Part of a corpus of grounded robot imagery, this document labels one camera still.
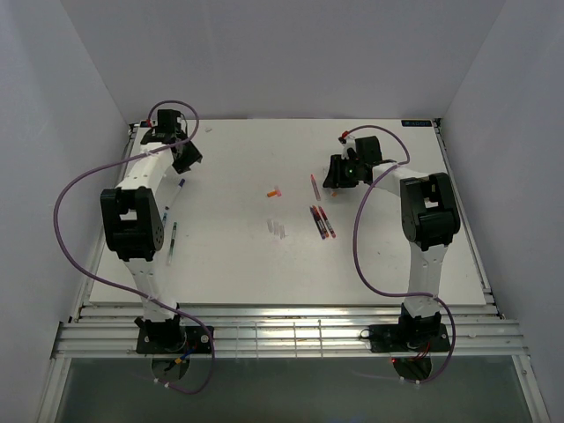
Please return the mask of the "orange red pen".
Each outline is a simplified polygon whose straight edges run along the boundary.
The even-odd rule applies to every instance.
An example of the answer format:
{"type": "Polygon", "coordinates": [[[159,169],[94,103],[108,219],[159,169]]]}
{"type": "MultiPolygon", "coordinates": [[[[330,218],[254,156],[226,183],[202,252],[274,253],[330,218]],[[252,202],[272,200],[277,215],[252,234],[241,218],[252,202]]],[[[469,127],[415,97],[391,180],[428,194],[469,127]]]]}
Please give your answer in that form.
{"type": "Polygon", "coordinates": [[[321,227],[322,227],[325,238],[329,239],[330,238],[330,232],[329,232],[327,226],[325,225],[325,222],[322,218],[321,213],[318,211],[318,209],[315,205],[313,206],[313,209],[314,209],[315,215],[317,216],[319,222],[321,223],[321,227]]]}

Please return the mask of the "red highlighter pen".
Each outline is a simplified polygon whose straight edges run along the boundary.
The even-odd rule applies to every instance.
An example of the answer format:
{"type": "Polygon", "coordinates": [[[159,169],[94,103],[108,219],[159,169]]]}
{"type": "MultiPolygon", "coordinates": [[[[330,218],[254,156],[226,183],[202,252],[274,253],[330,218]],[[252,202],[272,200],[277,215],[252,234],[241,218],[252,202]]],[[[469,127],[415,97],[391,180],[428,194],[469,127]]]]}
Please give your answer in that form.
{"type": "Polygon", "coordinates": [[[322,208],[321,205],[319,205],[318,209],[319,209],[319,212],[322,216],[323,222],[324,222],[327,230],[329,231],[330,237],[333,238],[333,239],[336,238],[336,233],[335,233],[331,223],[329,222],[328,217],[327,217],[324,209],[322,208]]]}

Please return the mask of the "purple capped white marker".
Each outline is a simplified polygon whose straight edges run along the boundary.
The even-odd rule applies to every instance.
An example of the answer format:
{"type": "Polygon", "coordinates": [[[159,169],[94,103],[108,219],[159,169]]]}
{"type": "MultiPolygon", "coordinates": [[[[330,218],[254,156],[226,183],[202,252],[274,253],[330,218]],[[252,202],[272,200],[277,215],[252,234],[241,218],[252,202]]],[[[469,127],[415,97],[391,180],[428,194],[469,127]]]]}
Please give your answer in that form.
{"type": "Polygon", "coordinates": [[[181,180],[178,181],[178,183],[176,184],[172,194],[169,196],[169,199],[166,202],[166,205],[165,205],[165,211],[166,212],[168,212],[172,208],[172,206],[174,205],[176,198],[178,197],[178,195],[182,191],[184,183],[185,183],[185,179],[181,178],[181,180]]]}

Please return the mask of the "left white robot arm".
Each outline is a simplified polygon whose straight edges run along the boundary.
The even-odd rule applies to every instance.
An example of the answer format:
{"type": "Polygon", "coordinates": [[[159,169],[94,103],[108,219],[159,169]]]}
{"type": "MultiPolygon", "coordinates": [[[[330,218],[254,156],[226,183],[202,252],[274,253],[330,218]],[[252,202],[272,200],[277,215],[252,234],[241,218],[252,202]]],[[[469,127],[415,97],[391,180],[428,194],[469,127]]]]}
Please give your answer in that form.
{"type": "Polygon", "coordinates": [[[108,249],[122,260],[141,293],[144,314],[136,324],[148,341],[171,353],[185,346],[187,331],[174,312],[177,303],[157,277],[156,256],[165,243],[165,229],[155,194],[168,170],[183,174],[202,160],[188,129],[182,112],[159,110],[156,121],[147,123],[142,134],[141,158],[114,188],[100,194],[108,249]]]}

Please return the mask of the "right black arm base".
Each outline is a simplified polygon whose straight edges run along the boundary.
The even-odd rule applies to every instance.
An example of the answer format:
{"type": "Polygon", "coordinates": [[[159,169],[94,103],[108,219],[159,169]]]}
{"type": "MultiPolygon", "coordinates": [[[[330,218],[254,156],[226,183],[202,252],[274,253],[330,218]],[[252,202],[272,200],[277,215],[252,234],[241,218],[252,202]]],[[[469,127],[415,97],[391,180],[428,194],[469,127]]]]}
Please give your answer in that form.
{"type": "Polygon", "coordinates": [[[422,334],[408,333],[398,324],[373,324],[360,333],[360,339],[369,342],[372,353],[446,353],[451,347],[447,328],[442,323],[438,330],[422,334]]]}

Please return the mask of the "green pen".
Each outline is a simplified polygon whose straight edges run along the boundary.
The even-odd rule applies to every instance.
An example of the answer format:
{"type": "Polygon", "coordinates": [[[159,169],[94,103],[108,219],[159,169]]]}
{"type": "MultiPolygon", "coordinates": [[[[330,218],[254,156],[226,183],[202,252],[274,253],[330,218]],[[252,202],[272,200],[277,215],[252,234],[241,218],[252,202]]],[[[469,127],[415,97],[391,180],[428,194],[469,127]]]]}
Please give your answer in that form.
{"type": "Polygon", "coordinates": [[[175,221],[173,223],[169,247],[168,247],[168,252],[167,252],[167,265],[168,266],[170,266],[172,264],[173,257],[174,257],[174,247],[175,247],[175,241],[176,241],[177,227],[178,227],[178,223],[175,221]]]}

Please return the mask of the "pink highlighter pen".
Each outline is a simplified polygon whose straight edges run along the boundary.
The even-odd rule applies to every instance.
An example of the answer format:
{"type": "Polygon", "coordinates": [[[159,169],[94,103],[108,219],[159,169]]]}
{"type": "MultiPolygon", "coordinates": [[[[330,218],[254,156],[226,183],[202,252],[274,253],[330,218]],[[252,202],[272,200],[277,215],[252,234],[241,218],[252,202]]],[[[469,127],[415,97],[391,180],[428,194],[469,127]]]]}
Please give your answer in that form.
{"type": "Polygon", "coordinates": [[[312,189],[313,189],[314,194],[315,194],[315,200],[316,200],[316,202],[319,203],[319,202],[321,202],[321,193],[319,191],[316,179],[315,179],[313,174],[310,174],[310,181],[311,181],[311,184],[312,184],[312,189]]]}

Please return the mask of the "purple highlighter pen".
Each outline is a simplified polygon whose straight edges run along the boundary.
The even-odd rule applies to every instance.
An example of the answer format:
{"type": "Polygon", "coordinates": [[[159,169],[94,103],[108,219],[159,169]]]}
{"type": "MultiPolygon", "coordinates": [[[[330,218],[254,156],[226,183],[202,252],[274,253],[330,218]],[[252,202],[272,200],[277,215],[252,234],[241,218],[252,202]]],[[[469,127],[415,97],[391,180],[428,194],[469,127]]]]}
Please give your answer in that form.
{"type": "Polygon", "coordinates": [[[325,232],[324,232],[324,230],[323,230],[323,225],[322,225],[322,222],[321,222],[321,218],[317,215],[317,213],[315,212],[313,206],[310,206],[310,207],[309,207],[309,210],[310,210],[310,212],[311,212],[311,214],[312,214],[312,217],[313,217],[313,219],[314,219],[314,222],[315,222],[315,224],[316,224],[316,227],[317,227],[317,229],[318,229],[318,232],[319,232],[321,238],[322,238],[323,240],[326,239],[326,235],[325,235],[325,232]]]}

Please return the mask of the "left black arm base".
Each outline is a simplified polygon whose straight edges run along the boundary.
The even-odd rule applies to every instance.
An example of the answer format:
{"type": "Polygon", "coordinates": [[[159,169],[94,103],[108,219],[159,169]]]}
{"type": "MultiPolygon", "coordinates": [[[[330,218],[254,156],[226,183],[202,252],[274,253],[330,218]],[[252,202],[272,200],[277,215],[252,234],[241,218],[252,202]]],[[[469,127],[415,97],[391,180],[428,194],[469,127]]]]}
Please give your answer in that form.
{"type": "Polygon", "coordinates": [[[205,331],[201,326],[180,326],[173,334],[158,335],[151,338],[145,329],[140,329],[135,352],[137,354],[210,354],[212,352],[212,326],[205,331]]]}

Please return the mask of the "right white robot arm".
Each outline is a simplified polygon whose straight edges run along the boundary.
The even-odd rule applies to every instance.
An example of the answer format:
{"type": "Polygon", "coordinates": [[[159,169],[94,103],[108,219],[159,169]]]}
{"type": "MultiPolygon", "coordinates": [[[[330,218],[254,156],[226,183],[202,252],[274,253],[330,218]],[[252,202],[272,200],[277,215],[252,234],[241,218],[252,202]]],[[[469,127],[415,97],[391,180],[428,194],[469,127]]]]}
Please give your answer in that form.
{"type": "Polygon", "coordinates": [[[409,350],[418,350],[441,325],[438,298],[442,263],[454,235],[461,227],[455,194],[448,174],[426,174],[406,165],[411,156],[397,162],[386,160],[378,137],[354,137],[349,131],[338,139],[340,154],[330,157],[326,189],[351,189],[360,183],[368,192],[383,189],[400,200],[400,219],[410,247],[410,271],[406,293],[385,293],[369,289],[387,298],[401,298],[398,339],[409,350]]]}

